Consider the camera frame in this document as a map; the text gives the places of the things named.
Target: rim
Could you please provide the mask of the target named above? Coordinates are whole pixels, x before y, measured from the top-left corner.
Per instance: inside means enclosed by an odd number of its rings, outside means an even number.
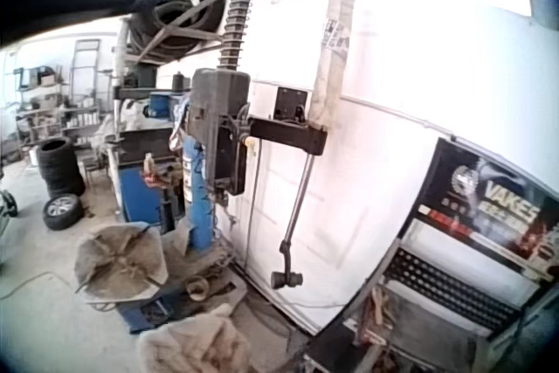
[[[73,200],[70,197],[55,198],[46,209],[49,216],[60,216],[67,213],[73,206]]]

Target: stacked tires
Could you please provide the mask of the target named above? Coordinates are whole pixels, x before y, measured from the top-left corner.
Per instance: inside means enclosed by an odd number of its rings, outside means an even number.
[[[67,137],[43,142],[37,150],[38,168],[50,197],[61,194],[81,196],[86,190],[73,150]]]

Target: black bracket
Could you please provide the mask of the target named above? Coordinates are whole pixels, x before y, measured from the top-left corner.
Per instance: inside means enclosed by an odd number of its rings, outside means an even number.
[[[310,155],[320,156],[326,145],[328,133],[307,124],[249,117],[249,134],[262,140],[292,146]]]

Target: electrical cable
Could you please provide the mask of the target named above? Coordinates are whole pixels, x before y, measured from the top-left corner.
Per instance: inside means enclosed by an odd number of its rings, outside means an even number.
[[[248,227],[246,230],[246,245],[245,245],[245,262],[243,263],[243,272],[246,274],[248,268],[248,252],[251,248],[251,234],[252,234],[252,215],[254,214],[254,205],[256,200],[256,189],[259,185],[260,173],[260,158],[262,157],[262,139],[259,139],[259,157],[256,161],[256,174],[254,174],[254,188],[252,189],[251,210],[248,216]]]
[[[294,306],[294,307],[305,307],[307,309],[331,309],[334,307],[345,307],[347,305],[347,303],[332,303],[332,304],[328,304],[328,305],[320,305],[320,304],[313,304],[313,303],[302,303],[302,302],[298,302],[298,301],[286,301],[286,302],[282,302],[282,303],[277,303],[277,302],[273,302],[273,301],[256,301],[253,300],[252,303],[257,304],[257,305],[262,305],[262,306],[280,306],[280,307],[290,307],[290,306]]]
[[[281,336],[282,338],[288,338],[289,335],[292,333],[291,328],[289,328],[289,326],[287,326],[287,324],[283,321],[283,318],[281,318],[278,314],[272,314],[272,313],[266,312],[261,307],[258,307],[258,305],[253,306],[253,304],[249,303],[248,300],[245,300],[244,304],[246,305],[246,307],[248,307],[248,309],[251,311],[252,315],[262,325],[264,325],[266,328],[268,328],[271,332],[273,332],[277,336]],[[279,330],[275,326],[271,325],[270,322],[267,319],[271,319],[277,325],[280,325],[282,327],[281,330]]]
[[[69,288],[72,288],[72,286],[70,285],[70,283],[66,280],[64,280],[62,277],[60,277],[58,274],[52,272],[52,271],[45,271],[44,273],[41,274],[37,274],[33,277],[31,277],[30,279],[27,279],[26,281],[20,283],[18,286],[14,287],[9,293],[5,294],[4,296],[0,297],[0,300],[6,300],[9,299],[11,296],[13,296],[15,293],[17,293],[19,290],[21,290],[23,287],[27,286],[28,284],[32,283],[33,281],[40,279],[41,277],[45,277],[46,275],[51,275],[52,277],[54,277],[55,279],[58,279],[61,283],[64,283],[66,286],[68,286]]]
[[[528,315],[528,311],[524,308],[521,311],[520,317],[518,318],[518,324],[516,326],[516,330],[514,331],[514,335],[511,342],[508,344],[508,347],[503,351],[503,354],[501,354],[499,360],[497,360],[497,363],[495,363],[491,371],[499,371],[500,370],[499,367],[502,367],[502,364],[513,353],[513,350],[516,347],[516,344],[518,343],[521,337],[522,330],[524,329],[524,326],[526,324],[527,315]]]

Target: black panel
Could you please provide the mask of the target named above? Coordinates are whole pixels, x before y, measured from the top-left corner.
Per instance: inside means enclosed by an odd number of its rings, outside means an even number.
[[[520,313],[404,249],[397,251],[384,275],[492,331],[502,329]]]
[[[305,122],[307,93],[288,87],[279,87],[273,118],[278,121]]]

